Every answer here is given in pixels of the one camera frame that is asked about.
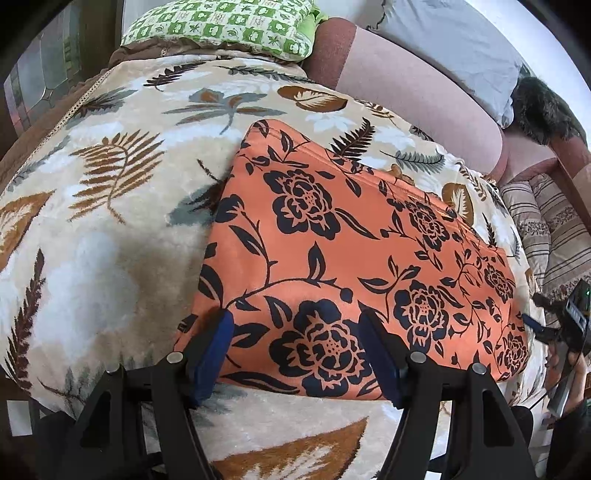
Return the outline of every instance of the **fern leaf print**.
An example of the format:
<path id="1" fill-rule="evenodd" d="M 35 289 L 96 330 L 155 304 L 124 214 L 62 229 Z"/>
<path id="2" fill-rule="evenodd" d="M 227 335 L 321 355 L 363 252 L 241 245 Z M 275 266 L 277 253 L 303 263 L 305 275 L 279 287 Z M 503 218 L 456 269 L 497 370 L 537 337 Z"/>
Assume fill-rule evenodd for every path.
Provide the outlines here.
<path id="1" fill-rule="evenodd" d="M 519 237 L 515 233 L 515 230 L 511 229 L 511 233 L 513 236 L 513 242 L 511 243 L 511 255 L 509 255 L 509 257 L 515 258 L 517 264 L 521 265 L 521 243 L 519 242 Z"/>
<path id="2" fill-rule="evenodd" d="M 98 97 L 91 98 L 80 106 L 72 116 L 70 123 L 78 116 L 79 118 L 84 118 L 89 113 L 116 112 L 119 107 L 123 105 L 123 99 L 135 92 L 137 92 L 137 90 L 125 90 L 123 87 L 120 87 L 111 90 L 110 92 L 103 93 Z"/>
<path id="3" fill-rule="evenodd" d="M 18 309 L 17 316 L 14 317 L 14 325 L 8 337 L 8 358 L 4 358 L 8 374 L 23 390 L 29 390 L 32 386 L 28 380 L 27 367 L 29 366 L 29 360 L 27 359 L 27 352 L 29 350 L 33 319 L 37 314 L 37 310 L 39 310 L 41 288 L 45 283 L 45 278 L 41 278 L 44 264 L 45 258 L 41 250 L 39 250 L 35 260 L 33 278 L 25 290 L 25 299 Z"/>
<path id="4" fill-rule="evenodd" d="M 486 231 L 488 232 L 488 244 L 491 247 L 496 247 L 496 235 L 495 235 L 495 229 L 492 227 L 491 223 L 488 221 L 488 218 L 486 218 L 486 215 L 483 213 L 482 216 L 484 217 L 484 221 L 486 223 Z"/>
<path id="5" fill-rule="evenodd" d="M 474 190 L 476 190 L 476 193 L 478 194 L 478 198 L 480 198 L 480 200 L 484 202 L 487 198 L 487 195 L 486 195 L 487 190 L 482 186 L 482 182 L 480 181 L 480 179 L 476 175 L 472 174 L 470 172 L 470 170 L 468 170 L 466 168 L 466 166 L 461 161 L 456 162 L 456 165 L 459 166 L 460 175 L 462 175 L 462 177 L 464 177 L 466 180 L 469 180 L 470 183 L 472 183 Z M 497 208 L 499 208 L 499 206 L 497 205 L 497 202 L 495 202 L 494 198 L 493 198 L 493 202 L 495 203 L 495 206 Z"/>
<path id="6" fill-rule="evenodd" d="M 176 65 L 173 67 L 172 70 L 165 69 L 164 73 L 162 73 L 156 77 L 152 77 L 150 80 L 147 80 L 146 83 L 144 83 L 144 86 L 145 87 L 154 87 L 159 92 L 162 92 L 162 90 L 160 90 L 158 87 L 162 87 L 164 85 L 168 85 L 169 83 L 175 82 L 176 80 L 181 78 L 181 75 L 183 73 L 194 70 L 197 67 L 199 67 L 200 65 L 203 65 L 204 63 L 205 63 L 204 61 L 197 61 L 195 63 L 186 63 L 184 65 Z"/>
<path id="7" fill-rule="evenodd" d="M 357 99 L 356 101 L 357 101 L 357 103 L 360 103 L 361 105 L 367 107 L 371 111 L 371 114 L 373 116 L 376 116 L 378 118 L 386 118 L 386 119 L 390 120 L 390 122 L 393 124 L 393 126 L 397 127 L 395 120 L 398 117 L 396 115 L 394 115 L 386 107 L 383 107 L 377 103 L 367 102 L 365 100 L 358 100 Z"/>
<path id="8" fill-rule="evenodd" d="M 12 179 L 10 184 L 8 184 L 7 191 L 9 191 L 9 192 L 14 191 L 14 189 L 16 187 L 18 187 L 22 182 L 24 182 L 24 180 L 26 180 L 31 173 L 35 172 L 39 167 L 44 165 L 46 163 L 46 161 L 49 160 L 49 158 L 53 154 L 62 150 L 68 144 L 69 141 L 70 141 L 70 136 L 66 135 L 66 137 L 64 137 L 64 139 L 58 144 L 58 146 L 54 147 L 43 158 L 41 158 L 40 160 L 37 160 L 35 162 L 24 165 L 23 168 L 18 172 L 18 174 Z"/>
<path id="9" fill-rule="evenodd" d="M 159 134 L 149 134 L 140 135 L 138 130 L 131 135 L 117 134 L 111 140 L 105 137 L 101 144 L 72 154 L 84 158 L 86 172 L 80 181 L 85 188 L 74 195 L 80 200 L 70 206 L 76 210 L 70 221 L 104 205 L 119 223 L 125 224 L 113 201 L 148 182 L 164 153 L 157 151 L 163 142 L 155 141 Z"/>
<path id="10" fill-rule="evenodd" d="M 276 72 L 275 70 L 267 70 L 260 67 L 249 67 L 248 65 L 241 65 L 238 67 L 223 67 L 221 65 L 217 65 L 217 67 L 226 69 L 230 75 L 253 75 L 255 77 L 261 75 L 278 82 L 315 83 L 314 80 L 310 80 L 308 77 L 287 75 L 285 73 Z"/>
<path id="11" fill-rule="evenodd" d="M 408 132 L 413 135 L 416 135 L 417 137 L 421 138 L 422 140 L 426 140 L 428 142 L 433 141 L 433 137 L 431 137 L 430 135 L 427 135 L 424 130 L 420 129 L 419 127 L 415 127 L 414 125 L 411 125 Z"/>
<path id="12" fill-rule="evenodd" d="M 374 137 L 375 128 L 366 118 L 360 128 L 350 133 L 334 138 L 330 149 L 341 157 L 350 160 L 358 160 L 361 155 L 367 152 Z"/>
<path id="13" fill-rule="evenodd" d="M 503 200 L 499 196 L 499 193 L 495 191 L 492 185 L 487 181 L 485 181 L 485 186 L 488 190 L 489 195 L 491 196 L 492 203 L 495 204 L 496 209 L 499 210 L 503 214 L 503 216 L 509 215 L 509 210 L 507 210 L 507 207 L 505 206 L 505 203 L 503 203 Z"/>
<path id="14" fill-rule="evenodd" d="M 33 219 L 53 192 L 39 192 L 8 202 L 0 209 L 0 271 L 19 246 Z"/>
<path id="15" fill-rule="evenodd" d="M 153 351 L 149 350 L 143 359 L 136 360 L 133 356 L 124 357 L 123 353 L 119 353 L 119 363 L 125 367 L 126 370 L 133 370 L 135 368 L 151 367 L 154 364 Z M 43 383 L 43 380 L 38 379 L 41 386 L 55 396 L 60 397 L 65 403 L 67 413 L 78 418 L 84 409 L 90 394 L 95 389 L 105 373 L 105 364 L 102 362 L 95 365 L 92 369 L 85 365 L 79 374 L 75 375 L 72 368 L 68 368 L 64 378 L 63 387 L 51 387 Z"/>
<path id="16" fill-rule="evenodd" d="M 394 155 L 391 155 L 383 150 L 380 150 L 387 157 L 396 160 L 396 163 L 401 168 L 411 168 L 414 171 L 423 171 L 425 173 L 439 173 L 444 166 L 444 157 L 439 153 L 435 155 L 425 155 L 419 152 L 401 152 L 398 150 Z"/>

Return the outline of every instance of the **brown fabric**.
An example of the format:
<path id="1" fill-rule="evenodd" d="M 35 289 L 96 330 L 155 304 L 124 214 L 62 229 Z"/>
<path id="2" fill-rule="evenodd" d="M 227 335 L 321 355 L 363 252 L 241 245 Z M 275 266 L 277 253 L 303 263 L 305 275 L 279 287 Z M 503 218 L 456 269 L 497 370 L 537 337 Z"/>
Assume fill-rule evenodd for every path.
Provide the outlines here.
<path id="1" fill-rule="evenodd" d="M 312 55 L 304 61 L 308 77 L 336 89 L 356 33 L 357 27 L 344 18 L 331 18 L 322 23 L 316 30 Z"/>
<path id="2" fill-rule="evenodd" d="M 30 435 L 12 436 L 7 400 L 28 401 L 29 395 L 6 378 L 4 370 L 0 368 L 0 465 L 4 472 L 3 478 L 36 480 L 37 476 L 33 474 L 37 450 L 35 441 Z"/>
<path id="3" fill-rule="evenodd" d="M 591 215 L 589 215 L 589 211 L 579 191 L 573 185 L 573 180 L 569 177 L 561 161 L 559 162 L 559 167 L 552 170 L 549 175 L 556 182 L 562 193 L 564 193 L 564 196 L 573 206 L 578 216 L 581 217 L 581 221 L 587 227 L 587 230 L 591 232 Z"/>
<path id="4" fill-rule="evenodd" d="M 493 168 L 488 174 L 490 178 L 496 181 L 500 181 L 503 177 L 507 168 L 507 162 L 509 161 L 509 145 L 505 142 L 505 134 L 503 133 L 503 130 L 499 128 L 499 131 L 501 132 L 501 142 L 503 143 L 501 156 L 499 157 L 499 161 L 495 165 L 495 168 Z"/>
<path id="5" fill-rule="evenodd" d="M 24 132 L 0 161 L 0 192 L 3 192 L 12 177 L 16 174 L 29 155 L 37 148 L 43 139 L 53 130 L 61 118 L 70 108 L 92 87 L 106 72 L 102 70 L 98 75 L 80 82 L 72 88 L 70 93 L 59 100 L 55 107 L 46 112 L 31 128 Z"/>
<path id="6" fill-rule="evenodd" d="M 0 128 L 2 128 L 2 135 L 0 135 L 0 158 L 2 158 L 10 150 L 12 144 L 18 140 L 18 135 L 12 124 L 4 88 L 0 88 L 0 97 Z"/>
<path id="7" fill-rule="evenodd" d="M 127 60 L 149 60 L 160 57 L 172 57 L 175 55 L 219 55 L 227 54 L 231 57 L 255 57 L 274 61 L 280 65 L 291 62 L 276 59 L 266 55 L 250 54 L 249 48 L 236 43 L 222 43 L 219 47 L 206 48 L 189 38 L 178 38 L 176 40 L 165 40 L 163 38 L 149 38 L 145 41 L 134 41 L 128 45 L 121 46 L 113 52 L 109 60 L 109 68 L 117 66 Z"/>
<path id="8" fill-rule="evenodd" d="M 586 165 L 591 163 L 591 153 L 580 137 L 573 137 L 569 140 L 562 140 L 554 137 L 550 146 L 558 155 L 565 172 L 574 178 Z"/>

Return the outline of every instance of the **black clamp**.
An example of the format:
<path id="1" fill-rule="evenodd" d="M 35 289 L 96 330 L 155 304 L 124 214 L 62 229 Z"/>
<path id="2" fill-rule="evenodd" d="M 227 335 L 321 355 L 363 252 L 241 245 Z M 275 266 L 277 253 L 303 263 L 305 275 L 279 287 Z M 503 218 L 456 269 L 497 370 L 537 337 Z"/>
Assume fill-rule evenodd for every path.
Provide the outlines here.
<path id="1" fill-rule="evenodd" d="M 535 480 L 519 425 L 488 369 L 441 367 L 422 352 L 410 352 L 367 309 L 359 318 L 360 340 L 384 397 L 404 413 L 378 480 Z M 439 407 L 452 400 L 447 453 L 430 460 Z"/>
<path id="2" fill-rule="evenodd" d="M 209 398 L 234 331 L 218 311 L 184 352 L 153 367 L 107 369 L 76 422 L 56 413 L 38 422 L 41 480 L 220 480 L 208 463 L 189 415 Z M 146 453 L 141 403 L 151 401 L 161 451 Z M 166 474 L 152 470 L 165 465 Z"/>

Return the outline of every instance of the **bed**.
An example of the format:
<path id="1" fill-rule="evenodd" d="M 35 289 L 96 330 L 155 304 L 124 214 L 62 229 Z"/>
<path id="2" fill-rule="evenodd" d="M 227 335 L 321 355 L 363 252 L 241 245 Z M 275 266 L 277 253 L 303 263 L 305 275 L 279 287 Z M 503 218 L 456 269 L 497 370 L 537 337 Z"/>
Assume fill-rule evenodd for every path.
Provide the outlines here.
<path id="1" fill-rule="evenodd" d="M 171 351 L 191 309 L 215 199 L 261 118 L 442 198 L 504 249 L 520 311 L 544 318 L 494 183 L 423 130 L 314 83 L 293 63 L 144 47 L 118 50 L 108 71 L 66 99 L 63 116 L 49 112 L 55 127 L 43 139 L 31 134 L 13 147 L 32 153 L 2 161 L 0 349 L 3 367 L 32 398 L 76 416 L 107 365 L 150 365 Z M 531 335 L 527 355 L 527 366 L 499 385 L 511 404 L 531 404 L 543 391 L 545 350 Z M 374 477 L 401 412 L 382 400 L 280 391 L 220 383 L 195 413 L 224 478 Z M 148 405 L 144 413 L 156 450 Z M 442 404 L 434 456 L 445 452 L 449 413 Z"/>

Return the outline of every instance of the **cable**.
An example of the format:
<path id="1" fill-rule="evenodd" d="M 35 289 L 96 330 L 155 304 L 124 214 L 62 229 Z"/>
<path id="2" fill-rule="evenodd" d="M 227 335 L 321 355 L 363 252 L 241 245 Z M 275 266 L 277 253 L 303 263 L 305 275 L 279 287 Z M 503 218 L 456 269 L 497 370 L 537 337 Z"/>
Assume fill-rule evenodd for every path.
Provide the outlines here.
<path id="1" fill-rule="evenodd" d="M 583 355 L 583 347 L 585 345 L 585 343 L 587 342 L 587 335 L 589 334 L 589 316 L 587 316 L 587 324 L 585 326 L 585 335 L 583 337 L 583 345 L 581 346 L 581 351 L 579 352 L 579 356 L 577 357 L 577 361 L 574 363 L 573 368 L 579 363 L 579 361 L 581 360 L 581 356 Z M 569 361 L 569 355 L 567 353 L 566 362 Z M 531 407 L 530 407 L 530 411 L 533 410 L 536 405 L 538 403 L 540 403 L 543 399 L 545 399 L 548 395 L 550 395 L 550 392 L 552 392 L 552 390 L 554 390 L 556 387 L 558 387 L 560 385 L 561 382 L 563 382 L 564 380 L 568 380 L 568 377 L 563 377 L 560 380 L 558 380 L 554 386 L 552 388 L 549 388 L 548 390 L 546 390 L 546 393 L 544 395 L 542 395 Z"/>
<path id="2" fill-rule="evenodd" d="M 544 462 L 544 461 L 548 460 L 548 457 L 549 457 L 549 456 L 550 456 L 550 455 L 548 455 L 548 456 L 545 456 L 544 458 L 542 458 L 542 460 L 538 460 L 538 461 L 537 461 L 535 464 L 536 464 L 536 465 L 538 465 L 538 463 L 542 463 L 542 462 Z"/>

